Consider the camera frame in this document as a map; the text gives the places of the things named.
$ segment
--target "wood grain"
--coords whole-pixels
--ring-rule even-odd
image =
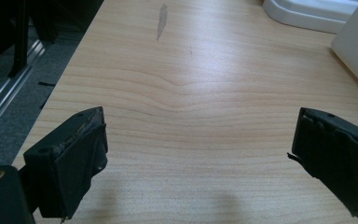
[[[358,80],[261,4],[105,0],[13,164],[102,105],[109,163],[65,223],[357,223],[286,152],[301,106],[358,125]]]

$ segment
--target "black plastic part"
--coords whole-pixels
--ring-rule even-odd
[[[34,224],[34,217],[21,187],[19,174],[12,166],[0,166],[0,224]]]
[[[323,111],[301,108],[292,152],[358,217],[357,126]]]
[[[106,166],[106,152],[103,108],[96,107],[73,115],[24,153],[23,172],[35,184],[42,217],[73,216],[91,178]]]
[[[16,76],[27,64],[28,22],[27,0],[17,0],[16,45],[14,47],[14,63],[8,74],[9,77]]]
[[[55,26],[54,16],[52,14],[53,8],[49,2],[50,1],[46,0],[32,0],[28,2],[28,5],[30,16],[39,39],[54,43],[58,36],[58,30]]]
[[[28,211],[32,214],[39,206],[39,190],[37,182],[31,178],[28,167],[25,165],[19,170],[22,189],[25,192],[25,199],[28,204]]]

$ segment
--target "gray carpet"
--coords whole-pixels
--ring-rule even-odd
[[[53,91],[54,87],[39,85],[39,82],[57,83],[81,37],[82,34],[76,31],[60,30],[55,43],[48,46],[33,66],[29,78],[0,118],[0,165],[13,162],[41,106]],[[0,87],[7,80],[12,60],[13,49],[0,55]]]

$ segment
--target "scratch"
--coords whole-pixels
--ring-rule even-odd
[[[165,24],[167,24],[167,16],[168,16],[168,9],[165,4],[162,5],[161,9],[159,10],[159,21],[158,21],[158,29],[157,29],[157,41],[164,30]]]

